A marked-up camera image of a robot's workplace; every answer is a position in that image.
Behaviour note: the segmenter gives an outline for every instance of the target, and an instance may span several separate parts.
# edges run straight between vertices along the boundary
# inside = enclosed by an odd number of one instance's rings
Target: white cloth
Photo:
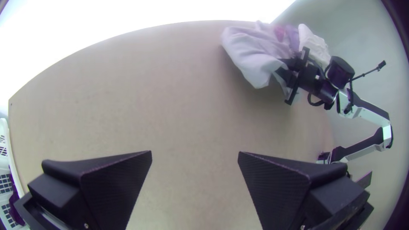
[[[299,24],[298,34],[300,37],[299,51],[305,46],[310,49],[309,57],[314,59],[322,69],[325,69],[331,60],[331,55],[328,51],[328,45],[324,39],[312,33],[312,31],[304,24]]]
[[[331,56],[324,39],[314,35],[304,24],[298,26],[298,33],[300,38],[298,51],[302,51],[304,46],[308,47],[309,57],[323,69],[326,68]],[[255,29],[227,27],[221,37],[223,48],[254,88],[268,86],[270,77],[274,76],[281,85],[285,97],[289,96],[291,89],[276,73],[280,67],[287,69],[287,66],[278,59],[288,59],[294,55],[287,33],[280,42],[274,33],[274,25],[257,21]]]
[[[285,96],[290,89],[275,71],[287,68],[278,58],[291,58],[289,43],[288,36],[279,42],[271,25],[261,22],[256,22],[255,29],[227,27],[222,33],[222,46],[247,81],[256,89],[263,88],[273,74]]]

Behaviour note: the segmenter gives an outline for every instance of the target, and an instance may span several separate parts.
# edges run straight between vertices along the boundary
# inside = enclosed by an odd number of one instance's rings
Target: white wall
[[[0,112],[25,83],[99,41],[195,20],[271,22],[294,0],[9,0],[0,16]]]
[[[402,190],[408,172],[409,66],[399,34],[381,0],[298,0],[280,20],[306,23],[324,38],[331,55],[345,59],[356,76],[382,60],[380,71],[354,81],[361,99],[389,112],[394,144],[348,163],[355,179],[373,170],[369,202],[375,207],[363,229],[383,229]],[[376,126],[360,119],[328,113],[336,146],[350,146],[374,134]]]

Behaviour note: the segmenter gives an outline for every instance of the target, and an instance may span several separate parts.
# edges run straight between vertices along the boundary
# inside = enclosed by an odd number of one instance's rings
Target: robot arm
[[[352,94],[353,106],[349,109]],[[351,119],[360,117],[377,124],[380,128],[377,129],[373,136],[352,146],[347,148],[339,146],[333,149],[331,153],[323,153],[320,156],[319,163],[346,163],[375,150],[384,151],[392,147],[393,131],[388,112],[360,99],[355,92],[348,88],[339,91],[336,103],[337,112],[340,116]]]
[[[304,47],[299,57],[292,59],[282,59],[287,68],[279,68],[276,73],[285,81],[286,87],[291,92],[285,102],[289,105],[293,103],[298,88],[309,93],[308,102],[313,106],[324,105],[325,109],[331,109],[336,104],[337,112],[345,118],[360,117],[380,128],[375,134],[350,147],[336,147],[331,152],[325,152],[318,158],[317,163],[331,164],[336,162],[348,162],[358,157],[364,156],[375,150],[384,151],[392,147],[393,132],[389,119],[389,114],[383,109],[364,101],[345,85],[355,79],[364,77],[375,70],[380,70],[386,65],[381,62],[377,68],[352,78],[355,74],[350,65],[340,57],[332,57],[331,63],[325,71],[314,64],[309,59],[309,49]],[[318,103],[312,103],[311,95],[321,99]]]

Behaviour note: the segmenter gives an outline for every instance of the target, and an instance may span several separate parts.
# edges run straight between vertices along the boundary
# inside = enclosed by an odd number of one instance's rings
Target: table surface
[[[25,191],[41,161],[152,150],[128,229],[261,229],[240,150],[313,162],[332,149],[323,108],[253,89],[220,45],[239,21],[170,24],[80,50],[9,100]]]

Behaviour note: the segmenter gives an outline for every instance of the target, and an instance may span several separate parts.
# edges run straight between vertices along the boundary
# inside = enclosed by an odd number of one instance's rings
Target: laundry basket
[[[24,196],[24,191],[21,187],[16,166],[14,164],[14,158],[10,144],[9,127],[7,125],[7,121],[2,118],[0,119],[0,219],[7,230],[27,230],[30,229],[27,225],[21,226],[17,224],[9,213],[9,199],[13,194],[10,174],[13,177],[18,196]]]

